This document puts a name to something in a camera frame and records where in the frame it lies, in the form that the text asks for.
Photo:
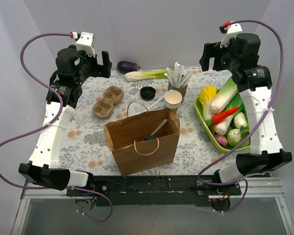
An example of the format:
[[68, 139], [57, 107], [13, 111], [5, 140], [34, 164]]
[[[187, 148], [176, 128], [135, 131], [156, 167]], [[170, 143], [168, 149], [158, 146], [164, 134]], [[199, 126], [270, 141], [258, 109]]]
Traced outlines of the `brown cardboard cup carrier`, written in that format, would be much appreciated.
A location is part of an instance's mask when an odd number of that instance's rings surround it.
[[102, 100], [96, 102], [92, 108], [92, 113], [100, 119], [108, 119], [113, 113], [114, 106], [123, 99], [123, 90], [116, 86], [110, 86], [103, 93]]

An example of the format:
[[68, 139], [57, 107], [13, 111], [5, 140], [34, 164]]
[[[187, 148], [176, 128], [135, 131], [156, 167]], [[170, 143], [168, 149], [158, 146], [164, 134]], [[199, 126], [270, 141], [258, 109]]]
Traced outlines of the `black plastic coffee lid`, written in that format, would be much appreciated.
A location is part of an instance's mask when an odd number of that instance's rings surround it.
[[143, 139], [143, 141], [150, 141], [150, 140], [156, 140], [156, 139], [157, 139], [156, 136], [154, 136], [154, 135], [150, 135], [150, 136], [145, 137], [145, 138]]

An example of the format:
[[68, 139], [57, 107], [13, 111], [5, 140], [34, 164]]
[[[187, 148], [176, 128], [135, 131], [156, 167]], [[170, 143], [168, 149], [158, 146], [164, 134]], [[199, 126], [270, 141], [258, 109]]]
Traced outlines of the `brown paper bag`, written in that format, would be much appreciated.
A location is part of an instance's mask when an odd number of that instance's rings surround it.
[[[162, 123], [156, 140], [143, 141]], [[178, 115], [168, 109], [146, 111], [104, 126], [107, 147], [122, 176], [128, 176], [174, 161], [180, 136]]]

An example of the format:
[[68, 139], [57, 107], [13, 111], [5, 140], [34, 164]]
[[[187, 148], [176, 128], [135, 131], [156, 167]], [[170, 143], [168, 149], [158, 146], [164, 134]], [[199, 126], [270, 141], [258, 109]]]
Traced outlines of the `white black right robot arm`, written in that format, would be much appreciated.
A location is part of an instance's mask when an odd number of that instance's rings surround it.
[[206, 43], [199, 61], [203, 71], [208, 70], [213, 58], [214, 70], [232, 73], [250, 128], [250, 152], [238, 154], [235, 163], [214, 173], [210, 184], [216, 194], [226, 193], [230, 184], [245, 176], [277, 170], [293, 159], [291, 152], [284, 151], [275, 128], [270, 71], [258, 65], [260, 44], [258, 35], [240, 33], [225, 46], [221, 42]]

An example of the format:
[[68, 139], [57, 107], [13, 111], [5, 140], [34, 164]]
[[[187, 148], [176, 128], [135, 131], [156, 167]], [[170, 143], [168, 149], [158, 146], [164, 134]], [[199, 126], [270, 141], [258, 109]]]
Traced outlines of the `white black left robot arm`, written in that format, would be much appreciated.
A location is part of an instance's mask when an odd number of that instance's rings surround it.
[[82, 84], [89, 77], [108, 78], [111, 75], [109, 53], [102, 51], [101, 54], [103, 63], [99, 65], [96, 56], [74, 45], [58, 52], [57, 69], [49, 80], [52, 90], [46, 97], [45, 129], [28, 162], [19, 166], [19, 173], [29, 182], [56, 190], [77, 187], [85, 196], [94, 192], [94, 183], [88, 180], [89, 173], [59, 168], [59, 154], [67, 125], [82, 95]]

